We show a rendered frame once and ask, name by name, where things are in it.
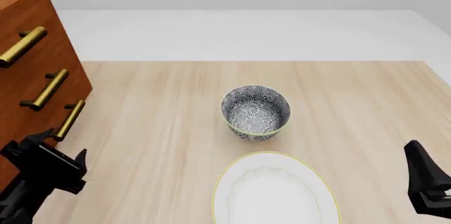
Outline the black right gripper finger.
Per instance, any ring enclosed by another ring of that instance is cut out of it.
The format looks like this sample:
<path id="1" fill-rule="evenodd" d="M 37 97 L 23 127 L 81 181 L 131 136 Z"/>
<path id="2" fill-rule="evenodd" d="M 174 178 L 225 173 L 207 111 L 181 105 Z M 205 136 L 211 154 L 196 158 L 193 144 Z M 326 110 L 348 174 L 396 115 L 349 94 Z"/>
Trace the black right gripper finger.
<path id="1" fill-rule="evenodd" d="M 404 146 L 407 159 L 408 194 L 420 192 L 426 196 L 447 196 L 451 190 L 451 177 L 429 156 L 423 146 L 412 140 Z"/>

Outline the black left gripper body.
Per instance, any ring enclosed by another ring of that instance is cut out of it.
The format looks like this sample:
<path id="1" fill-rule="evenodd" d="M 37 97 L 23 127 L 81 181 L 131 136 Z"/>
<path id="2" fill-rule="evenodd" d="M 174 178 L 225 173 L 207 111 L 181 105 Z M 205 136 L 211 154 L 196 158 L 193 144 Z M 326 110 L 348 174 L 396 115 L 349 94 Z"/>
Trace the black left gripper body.
<path id="1" fill-rule="evenodd" d="M 0 155 L 19 170 L 13 181 L 28 181 L 35 187 L 50 187 L 71 194 L 80 193 L 86 184 L 79 177 L 80 169 L 75 158 L 66 156 L 47 143 L 20 147 L 16 141 L 10 141 L 0 149 Z"/>

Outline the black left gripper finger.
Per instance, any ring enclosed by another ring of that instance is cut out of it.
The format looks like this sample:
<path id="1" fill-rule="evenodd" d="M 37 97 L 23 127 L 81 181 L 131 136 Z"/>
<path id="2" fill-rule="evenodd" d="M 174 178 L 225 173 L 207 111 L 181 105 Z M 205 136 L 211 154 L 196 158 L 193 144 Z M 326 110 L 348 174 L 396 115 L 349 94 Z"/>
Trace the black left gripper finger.
<path id="1" fill-rule="evenodd" d="M 83 149 L 76 157 L 75 162 L 78 165 L 79 171 L 79 177 L 82 179 L 86 173 L 87 173 L 87 166 L 86 166 L 86 155 L 87 155 L 87 149 Z"/>
<path id="2" fill-rule="evenodd" d="M 51 137 L 54 129 L 49 128 L 44 132 L 39 132 L 36 135 L 28 135 L 20 141 L 20 147 L 32 147 L 34 145 L 40 145 L 45 139 Z"/>

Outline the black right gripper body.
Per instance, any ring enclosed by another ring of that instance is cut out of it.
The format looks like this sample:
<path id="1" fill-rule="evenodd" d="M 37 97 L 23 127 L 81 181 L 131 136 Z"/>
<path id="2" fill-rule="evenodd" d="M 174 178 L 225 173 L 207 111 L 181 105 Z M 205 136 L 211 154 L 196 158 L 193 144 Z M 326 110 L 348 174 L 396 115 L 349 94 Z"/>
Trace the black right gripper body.
<path id="1" fill-rule="evenodd" d="M 443 187 L 409 187 L 407 194 L 416 213 L 451 218 L 451 195 Z"/>

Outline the wooden cabinet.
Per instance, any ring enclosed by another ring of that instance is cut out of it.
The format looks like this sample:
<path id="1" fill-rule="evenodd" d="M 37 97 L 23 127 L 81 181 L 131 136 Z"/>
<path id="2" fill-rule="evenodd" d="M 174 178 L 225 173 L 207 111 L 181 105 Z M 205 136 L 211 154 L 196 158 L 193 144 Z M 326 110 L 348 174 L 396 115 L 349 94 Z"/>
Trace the wooden cabinet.
<path id="1" fill-rule="evenodd" d="M 91 91 L 51 0 L 0 0 L 0 150 L 44 131 L 57 145 Z M 17 174 L 0 155 L 0 191 Z"/>

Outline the white plate with yellow rim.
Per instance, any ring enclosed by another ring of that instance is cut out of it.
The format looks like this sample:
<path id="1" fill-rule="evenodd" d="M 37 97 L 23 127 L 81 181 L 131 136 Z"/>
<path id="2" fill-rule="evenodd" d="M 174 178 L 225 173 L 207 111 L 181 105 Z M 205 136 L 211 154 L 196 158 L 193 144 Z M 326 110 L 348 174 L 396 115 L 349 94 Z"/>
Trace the white plate with yellow rim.
<path id="1" fill-rule="evenodd" d="M 278 151 L 240 156 L 220 174 L 213 224 L 342 224 L 326 181 L 305 162 Z"/>

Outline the patterned grey bowl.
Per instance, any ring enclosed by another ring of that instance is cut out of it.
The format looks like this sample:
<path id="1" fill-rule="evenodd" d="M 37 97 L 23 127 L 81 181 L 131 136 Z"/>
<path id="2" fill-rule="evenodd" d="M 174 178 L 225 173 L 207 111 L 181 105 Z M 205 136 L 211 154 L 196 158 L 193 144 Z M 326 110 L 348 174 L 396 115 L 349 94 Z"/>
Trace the patterned grey bowl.
<path id="1" fill-rule="evenodd" d="M 291 107 L 287 99 L 272 88 L 245 85 L 224 96 L 221 114 L 228 128 L 238 137 L 266 141 L 286 126 Z"/>

